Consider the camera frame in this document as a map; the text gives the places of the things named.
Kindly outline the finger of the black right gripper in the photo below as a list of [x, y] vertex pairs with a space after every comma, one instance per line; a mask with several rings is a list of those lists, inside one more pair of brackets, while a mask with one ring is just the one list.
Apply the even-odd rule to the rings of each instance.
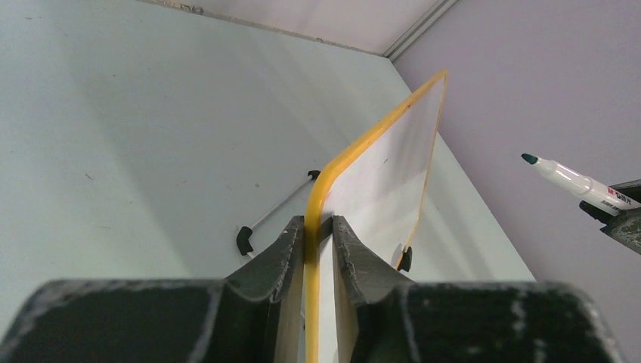
[[[640, 202], [640, 180], [611, 185], [615, 191], [622, 192], [633, 200]], [[603, 224], [600, 231], [628, 249], [640, 254], [640, 208], [629, 209], [612, 216], [607, 212], [591, 206], [585, 201], [579, 208], [593, 219]]]

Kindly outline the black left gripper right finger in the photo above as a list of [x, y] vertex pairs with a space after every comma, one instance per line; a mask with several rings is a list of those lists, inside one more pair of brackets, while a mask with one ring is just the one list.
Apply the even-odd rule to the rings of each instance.
[[341, 362], [623, 362], [594, 301], [559, 282], [412, 281], [334, 216]]

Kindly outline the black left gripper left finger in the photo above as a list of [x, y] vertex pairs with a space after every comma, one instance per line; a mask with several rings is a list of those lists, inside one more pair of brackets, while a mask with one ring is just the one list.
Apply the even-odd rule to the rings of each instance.
[[304, 219], [222, 279], [58, 280], [23, 304], [3, 362], [295, 362]]

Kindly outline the green marker pen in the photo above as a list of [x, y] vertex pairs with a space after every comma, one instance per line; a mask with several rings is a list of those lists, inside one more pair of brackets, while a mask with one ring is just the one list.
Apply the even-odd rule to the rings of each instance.
[[543, 178], [610, 216], [640, 208], [640, 202], [632, 197], [589, 176], [575, 172], [555, 160], [547, 160], [531, 154], [522, 154], [521, 157]]

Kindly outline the yellow framed whiteboard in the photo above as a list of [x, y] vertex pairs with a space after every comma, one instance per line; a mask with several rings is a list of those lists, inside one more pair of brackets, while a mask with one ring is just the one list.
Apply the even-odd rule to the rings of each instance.
[[397, 270], [420, 220], [447, 89], [446, 70], [331, 160], [311, 190], [304, 224], [305, 360], [339, 351], [338, 240], [322, 224], [344, 217], [384, 267]]

